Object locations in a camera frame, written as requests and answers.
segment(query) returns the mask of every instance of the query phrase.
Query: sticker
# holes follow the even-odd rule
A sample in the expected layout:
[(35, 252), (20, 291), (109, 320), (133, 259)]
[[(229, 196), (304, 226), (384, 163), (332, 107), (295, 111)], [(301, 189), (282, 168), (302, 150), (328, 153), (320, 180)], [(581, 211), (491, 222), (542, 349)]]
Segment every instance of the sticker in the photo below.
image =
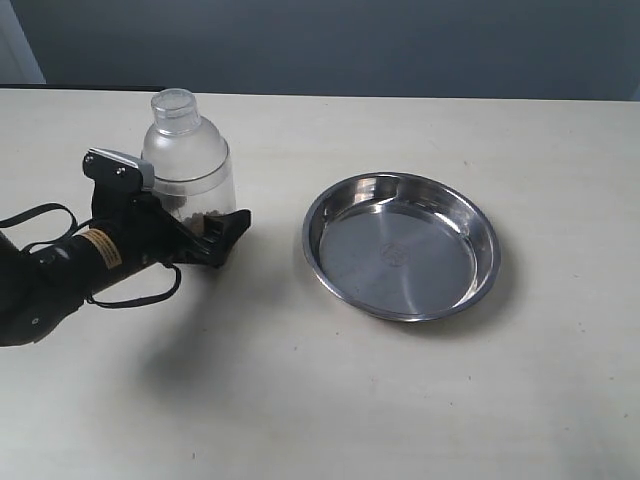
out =
[(91, 228), (86, 232), (81, 233), (80, 236), (89, 240), (93, 246), (96, 247), (102, 256), (107, 269), (111, 270), (118, 265), (122, 265), (122, 257), (120, 256), (118, 247), (116, 247), (113, 240), (109, 238), (109, 235), (104, 233), (102, 230)]

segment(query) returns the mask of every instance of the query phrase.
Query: table surface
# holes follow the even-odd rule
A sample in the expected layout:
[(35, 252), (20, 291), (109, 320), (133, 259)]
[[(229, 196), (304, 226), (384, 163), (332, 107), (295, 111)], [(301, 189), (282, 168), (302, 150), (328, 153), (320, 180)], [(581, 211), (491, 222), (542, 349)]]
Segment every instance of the table surface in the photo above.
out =
[[(0, 91), (0, 217), (88, 218), (90, 147), (140, 151), (151, 94)], [(632, 479), (640, 476), (640, 104), (198, 95), (254, 224), (171, 300), (84, 306), (0, 349), (0, 477)], [(306, 209), (369, 171), (444, 182), (503, 268), (470, 310), (370, 318), (302, 255)], [(51, 238), (52, 213), (16, 228)], [(104, 293), (161, 291), (152, 267)]]

